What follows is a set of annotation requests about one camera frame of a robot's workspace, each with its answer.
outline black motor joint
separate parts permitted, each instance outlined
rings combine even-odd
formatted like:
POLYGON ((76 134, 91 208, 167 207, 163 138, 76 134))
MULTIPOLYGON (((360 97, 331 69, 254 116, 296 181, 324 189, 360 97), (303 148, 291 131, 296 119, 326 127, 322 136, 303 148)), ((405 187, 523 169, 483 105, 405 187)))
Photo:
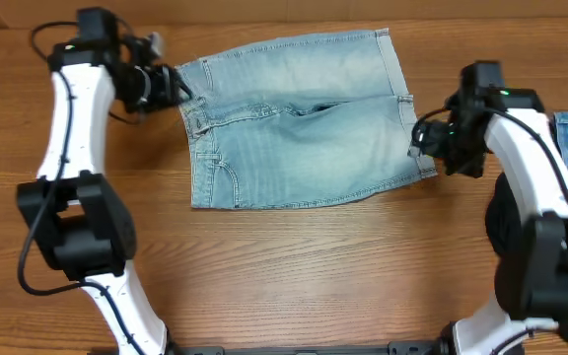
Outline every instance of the black motor joint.
POLYGON ((473 178, 483 175, 485 155, 489 152, 484 136, 492 113, 486 108, 505 112, 508 108, 534 108, 544 111, 534 90, 505 87, 501 66, 494 61, 477 61, 461 71, 460 88, 447 98, 447 121, 427 121, 425 114, 413 127, 413 147, 420 154, 444 161, 446 174, 473 178))
POLYGON ((177 71, 167 64, 131 66, 125 72, 116 87, 116 97, 124 102, 128 113, 176 107, 181 102, 181 91, 191 96, 177 71))
POLYGON ((117 86, 117 98, 126 112, 152 112, 180 103, 180 92, 191 97, 191 91, 178 72, 168 64, 152 64, 161 57, 161 37, 153 33, 140 38, 124 35, 121 43, 130 53, 123 76, 117 86))
POLYGON ((51 71, 73 64, 103 65, 115 86, 116 98, 129 113, 175 107, 182 97, 191 98, 191 91, 173 67, 154 64, 162 54, 158 34, 120 36, 118 18, 103 8, 79 10, 77 23, 77 36, 56 44, 48 56, 51 71), (123 47, 128 49, 128 61, 122 61, 123 47))

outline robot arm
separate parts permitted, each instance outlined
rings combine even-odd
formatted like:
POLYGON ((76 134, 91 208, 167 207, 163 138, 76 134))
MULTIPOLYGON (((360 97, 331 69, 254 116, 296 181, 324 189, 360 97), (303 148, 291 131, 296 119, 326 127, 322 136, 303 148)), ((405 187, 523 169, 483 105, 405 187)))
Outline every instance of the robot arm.
POLYGON ((161 55, 157 35, 119 38, 116 16, 101 8, 80 10, 78 28, 76 38, 57 44, 48 56, 55 92, 49 145, 37 181, 18 186, 18 206, 28 226, 41 218, 33 237, 51 268, 79 285, 100 286, 81 288, 102 312, 120 355, 171 355, 174 344, 133 265, 132 218, 104 177, 105 142, 115 99, 127 112, 144 113, 174 107, 185 87, 167 65, 152 64, 161 55), (128 63, 120 60, 122 44, 131 52, 128 63), (53 200, 45 194, 50 188, 53 200), (58 215, 74 204, 82 206, 82 215, 58 215))
POLYGON ((536 331, 568 320, 568 172, 537 94, 505 88, 498 63, 461 72, 448 122, 423 119, 413 146, 443 159, 447 174, 479 178, 488 152, 503 166, 519 207, 522 247, 503 255, 495 295, 441 341, 450 354, 504 353, 536 331))

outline table surface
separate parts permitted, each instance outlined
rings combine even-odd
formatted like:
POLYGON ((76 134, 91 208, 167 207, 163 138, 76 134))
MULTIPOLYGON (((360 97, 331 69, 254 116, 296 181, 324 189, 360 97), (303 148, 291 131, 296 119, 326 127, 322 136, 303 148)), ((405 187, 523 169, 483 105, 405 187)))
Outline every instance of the table surface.
MULTIPOLYGON (((237 45, 315 32, 389 27, 422 113, 458 87, 476 59, 499 59, 512 87, 568 109, 568 19, 447 20, 139 28, 167 41, 179 64, 237 45)), ((43 48, 71 36, 40 36, 43 48)), ((0 31, 0 353, 82 354, 113 339, 83 292, 25 294, 16 265, 27 228, 17 183, 33 180, 46 149, 53 94, 26 31, 0 31)), ((110 183, 137 227, 136 268, 154 310, 185 346, 226 348, 384 344, 437 336, 493 289, 497 258, 483 216, 500 168, 481 179, 440 176, 342 206, 291 211, 192 210, 187 142, 169 109, 138 127, 110 121, 110 183)), ((37 250, 28 275, 60 285, 37 250)), ((566 354, 555 336, 531 354, 566 354)))

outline wooden table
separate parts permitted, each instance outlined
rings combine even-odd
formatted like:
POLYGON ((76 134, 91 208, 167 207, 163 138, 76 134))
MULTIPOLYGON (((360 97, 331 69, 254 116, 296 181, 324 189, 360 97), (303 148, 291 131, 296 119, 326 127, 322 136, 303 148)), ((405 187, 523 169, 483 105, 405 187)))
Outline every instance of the wooden table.
MULTIPOLYGON (((389 27, 418 113, 439 107, 475 59, 499 59, 507 83, 568 109, 568 19, 397 21, 140 28, 183 63, 276 36, 389 27)), ((44 48, 71 33, 42 35, 44 48)), ((15 185, 35 177, 53 94, 26 31, 0 31, 0 353, 83 354, 113 345, 83 292, 25 294, 16 264, 27 228, 15 185)), ((269 212, 190 209, 190 169, 178 112, 139 127, 110 121, 107 176, 136 221, 136 266, 149 300, 185 346, 227 348, 384 344, 437 336, 471 315, 493 289, 497 258, 483 216, 500 169, 436 177, 332 208, 269 212)), ((60 285, 36 249, 28 274, 60 285)), ((531 354, 566 354, 555 336, 531 354)))

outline black cable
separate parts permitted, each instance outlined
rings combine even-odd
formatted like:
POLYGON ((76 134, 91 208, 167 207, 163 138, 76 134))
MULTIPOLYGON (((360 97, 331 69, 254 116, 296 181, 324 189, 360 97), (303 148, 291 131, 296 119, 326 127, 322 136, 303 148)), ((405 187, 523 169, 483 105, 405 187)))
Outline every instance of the black cable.
POLYGON ((560 172, 560 169, 558 168, 558 164, 556 163, 555 158, 551 154, 549 147, 547 147, 547 145, 544 143, 544 141, 542 140, 540 135, 538 133, 536 133, 535 131, 533 131, 533 129, 531 129, 528 125, 526 125, 522 121, 520 121, 518 118, 512 116, 511 114, 509 114, 507 112, 503 112, 501 110, 498 110, 498 109, 495 109, 495 108, 490 108, 490 107, 485 107, 483 110, 486 111, 486 112, 493 113, 493 114, 498 114, 498 115, 500 115, 504 118, 507 118, 507 119, 513 121, 514 123, 519 125, 521 128, 523 128, 530 135, 530 137, 533 138, 533 140, 535 140, 536 143, 538 143, 540 148, 542 148, 542 151, 544 152, 545 156, 547 157, 547 160, 549 161, 549 164, 551 165, 551 167, 553 169, 553 173, 556 175, 556 179, 558 180, 558 184, 560 185, 560 190, 562 191, 562 195, 564 196, 564 199, 565 199, 565 201, 567 202, 567 205, 568 205, 568 188, 567 188, 567 184, 564 180, 564 176, 562 175, 562 172, 560 172))
MULTIPOLYGON (((128 23, 126 23, 126 21, 122 20, 121 18, 117 18, 117 21, 120 22, 121 24, 123 24, 126 27, 126 30, 129 33, 131 33, 131 34, 133 33, 133 29, 130 27, 130 25, 128 25, 128 23)), ((36 35, 44 29, 58 27, 58 26, 75 26, 75 27, 78 27, 78 23, 73 22, 73 21, 48 22, 48 23, 42 24, 42 25, 34 28, 31 32, 31 35, 30 35, 30 46, 35 51, 36 55, 38 55, 46 63, 47 63, 47 56, 36 45, 36 35)), ((117 114, 115 114, 111 111, 108 112, 108 115, 111 118, 116 119, 116 120, 118 120, 122 123, 131 124, 131 125, 137 125, 137 124, 140 123, 139 121, 130 121, 128 119, 122 118, 122 117, 118 116, 117 114)))
POLYGON ((122 122, 122 123, 126 123, 126 124, 138 125, 139 123, 141 123, 140 120, 131 121, 131 120, 128 120, 128 119, 126 119, 126 118, 122 118, 122 117, 118 116, 117 114, 115 114, 115 113, 113 113, 113 112, 111 112, 111 111, 108 112, 108 115, 109 115, 111 118, 116 119, 116 120, 118 120, 118 121, 120 121, 120 122, 122 122))
POLYGON ((501 345, 495 347, 494 349, 492 349, 492 351, 490 352, 490 355, 499 355, 501 353, 501 351, 503 351, 506 347, 510 346, 510 344, 512 344, 513 342, 519 340, 520 338, 529 335, 530 337, 533 337, 533 335, 535 333, 538 332, 553 332, 553 330, 550 329, 540 329, 540 328, 532 328, 532 329, 525 329, 517 334, 512 335, 510 338, 508 338, 506 341, 504 341, 503 343, 501 343, 501 345))
POLYGON ((115 16, 115 18, 119 23, 121 23, 126 28, 126 31, 128 32, 129 35, 133 35, 135 33, 133 28, 130 27, 130 25, 126 22, 126 20, 120 18, 119 16, 115 16))
POLYGON ((413 142, 414 146, 416 147, 421 147, 421 142, 420 140, 415 136, 417 132, 420 131, 420 125, 422 125, 422 123, 429 119, 430 117, 433 117, 434 115, 440 114, 440 113, 444 113, 446 111, 448 111, 448 108, 442 107, 442 108, 438 108, 435 110, 432 110, 430 112, 424 113, 420 118, 418 118, 417 122, 415 122, 415 125, 413 126, 413 129, 411 129, 411 142, 413 142))
MULTIPOLYGON (((36 41, 35 41, 36 35, 40 31, 47 29, 47 28, 51 28, 51 27, 77 26, 77 25, 78 24, 74 23, 74 22, 51 22, 51 23, 46 23, 46 24, 40 25, 40 26, 36 27, 35 29, 33 29, 31 31, 30 45, 33 48, 33 50, 36 52, 36 54, 39 57, 41 57, 43 60, 46 61, 47 57, 42 53, 42 51, 36 45, 36 41)), ((119 313, 119 309, 117 308, 117 305, 115 304, 115 301, 113 300, 112 296, 108 292, 107 288, 105 288, 102 285, 99 285, 95 282, 82 281, 82 282, 72 283, 72 284, 65 285, 65 286, 52 288, 52 289, 49 289, 49 290, 38 290, 38 289, 35 289, 32 286, 30 286, 28 284, 27 280, 26 280, 26 275, 25 275, 24 271, 25 271, 25 268, 26 268, 26 260, 28 258, 28 253, 30 252, 30 247, 32 246, 32 241, 35 239, 38 226, 40 225, 43 218, 45 217, 45 212, 47 210, 48 204, 54 198, 54 195, 56 193, 56 187, 58 186, 58 183, 62 179, 63 173, 65 171, 65 164, 67 164, 69 162, 68 159, 67 159, 67 150, 69 148, 69 138, 71 136, 72 121, 73 121, 73 115, 74 115, 73 102, 74 102, 74 99, 76 99, 76 98, 73 96, 72 91, 71 91, 71 86, 69 85, 69 82, 67 81, 67 78, 62 73, 62 71, 58 70, 58 71, 56 71, 56 73, 63 80, 65 90, 67 91, 68 113, 67 113, 67 126, 65 128, 65 139, 63 141, 63 148, 62 148, 62 151, 61 151, 61 154, 60 154, 60 162, 59 162, 59 165, 58 165, 58 171, 56 173, 56 177, 54 178, 54 181, 51 182, 49 190, 47 191, 47 194, 45 196, 45 199, 43 200, 40 207, 38 208, 38 212, 36 214, 36 217, 35 217, 35 219, 33 220, 32 224, 30 226, 30 230, 28 231, 28 235, 26 236, 26 240, 24 241, 24 245, 23 245, 21 254, 19 255, 19 264, 17 266, 17 279, 18 279, 21 287, 26 292, 28 292, 31 295, 35 295, 35 296, 49 296, 49 295, 54 295, 54 294, 58 294, 58 293, 61 293, 61 292, 74 290, 74 289, 77 289, 77 288, 82 288, 82 287, 92 287, 92 288, 99 290, 100 294, 106 298, 106 301, 108 302, 111 310, 113 311, 113 314, 115 315, 115 320, 117 321, 119 328, 123 332, 124 337, 126 338, 126 342, 128 344, 130 344, 135 349, 137 354, 145 355, 144 352, 142 351, 141 347, 139 346, 139 344, 137 344, 137 342, 133 338, 132 334, 128 331, 128 328, 126 327, 126 324, 124 323, 124 319, 122 318, 121 314, 119 313)))

